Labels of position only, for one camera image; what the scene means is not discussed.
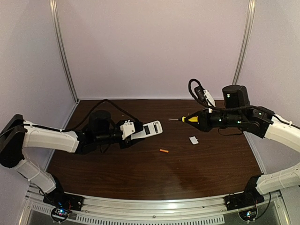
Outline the yellow handled screwdriver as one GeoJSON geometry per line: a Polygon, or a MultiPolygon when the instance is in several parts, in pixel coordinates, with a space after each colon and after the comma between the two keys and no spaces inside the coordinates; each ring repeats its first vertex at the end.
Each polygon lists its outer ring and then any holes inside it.
{"type": "Polygon", "coordinates": [[[185,116],[181,117],[181,118],[169,118],[169,121],[181,121],[181,122],[198,122],[198,117],[191,117],[191,118],[187,118],[185,116]]]}

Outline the white battery cover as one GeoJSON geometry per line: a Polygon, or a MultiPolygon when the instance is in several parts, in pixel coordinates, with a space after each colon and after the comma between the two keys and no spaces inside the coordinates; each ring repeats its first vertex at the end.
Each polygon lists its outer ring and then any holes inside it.
{"type": "Polygon", "coordinates": [[[193,145],[196,145],[199,143],[198,139],[195,136],[191,136],[191,137],[189,137],[189,139],[193,145]]]}

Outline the white remote control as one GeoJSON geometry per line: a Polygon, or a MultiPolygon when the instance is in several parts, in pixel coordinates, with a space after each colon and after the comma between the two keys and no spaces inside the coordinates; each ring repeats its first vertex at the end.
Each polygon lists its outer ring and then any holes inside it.
{"type": "Polygon", "coordinates": [[[131,135],[131,139],[135,140],[135,139],[143,139],[143,138],[149,138],[155,135],[159,135],[163,133],[163,128],[162,125],[160,123],[160,121],[156,120],[147,124],[143,125],[143,130],[132,134],[131,135]]]}

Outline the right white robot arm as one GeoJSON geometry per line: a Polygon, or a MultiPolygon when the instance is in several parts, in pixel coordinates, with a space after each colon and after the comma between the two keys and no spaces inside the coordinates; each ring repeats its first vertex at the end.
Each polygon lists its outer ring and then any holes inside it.
{"type": "MultiPolygon", "coordinates": [[[[281,143],[295,151],[300,150],[300,128],[272,110],[251,105],[245,86],[229,85],[222,89],[224,108],[215,107],[208,97],[208,91],[201,85],[188,90],[204,109],[181,117],[180,121],[183,123],[202,132],[209,132],[213,128],[237,128],[242,133],[251,133],[262,139],[281,143]]],[[[278,172],[251,177],[244,191],[253,195],[264,195],[299,184],[300,165],[296,164],[278,172]]]]}

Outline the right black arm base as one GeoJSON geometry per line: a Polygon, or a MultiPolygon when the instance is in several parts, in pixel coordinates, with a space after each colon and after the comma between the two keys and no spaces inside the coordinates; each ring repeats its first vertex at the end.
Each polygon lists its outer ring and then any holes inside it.
{"type": "Polygon", "coordinates": [[[264,197],[256,190],[257,181],[261,175],[253,176],[247,182],[244,191],[238,194],[231,193],[224,197],[226,209],[228,211],[255,206],[264,202],[264,197]]]}

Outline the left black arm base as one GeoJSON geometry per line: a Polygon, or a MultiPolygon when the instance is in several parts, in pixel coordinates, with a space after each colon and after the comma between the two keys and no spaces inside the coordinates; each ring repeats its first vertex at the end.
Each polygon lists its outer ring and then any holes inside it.
{"type": "Polygon", "coordinates": [[[84,198],[80,195],[65,193],[57,177],[53,175],[53,178],[56,188],[49,194],[43,194],[43,202],[70,211],[81,211],[84,198]]]}

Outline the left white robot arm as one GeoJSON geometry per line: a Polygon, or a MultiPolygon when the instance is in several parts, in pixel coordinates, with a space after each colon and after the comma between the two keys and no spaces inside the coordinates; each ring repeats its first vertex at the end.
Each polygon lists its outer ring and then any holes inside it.
{"type": "Polygon", "coordinates": [[[23,154],[23,149],[38,147],[67,153],[88,154],[105,145],[117,143],[128,148],[151,135],[149,125],[138,119],[114,123],[108,111],[99,110],[88,116],[88,123],[80,130],[61,130],[44,127],[16,114],[0,134],[0,164],[13,168],[39,187],[43,194],[63,193],[60,182],[23,154]]]}

